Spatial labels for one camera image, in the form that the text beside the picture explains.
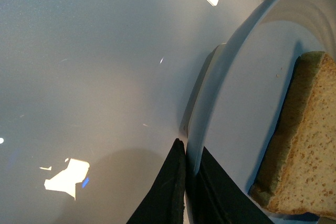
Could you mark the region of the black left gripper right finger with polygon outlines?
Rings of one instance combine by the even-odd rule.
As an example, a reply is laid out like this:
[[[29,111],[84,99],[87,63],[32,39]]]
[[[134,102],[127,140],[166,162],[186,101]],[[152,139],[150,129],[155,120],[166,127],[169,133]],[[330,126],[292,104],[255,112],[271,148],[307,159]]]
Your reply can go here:
[[[235,184],[207,148],[187,188],[194,223],[272,223]]]

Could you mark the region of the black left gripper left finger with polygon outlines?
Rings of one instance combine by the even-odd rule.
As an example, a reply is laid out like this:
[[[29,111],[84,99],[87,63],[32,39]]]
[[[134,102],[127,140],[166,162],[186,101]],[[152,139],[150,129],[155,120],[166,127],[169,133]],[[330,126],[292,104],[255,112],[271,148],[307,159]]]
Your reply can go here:
[[[184,143],[175,139],[152,187],[127,223],[183,223],[185,178]]]

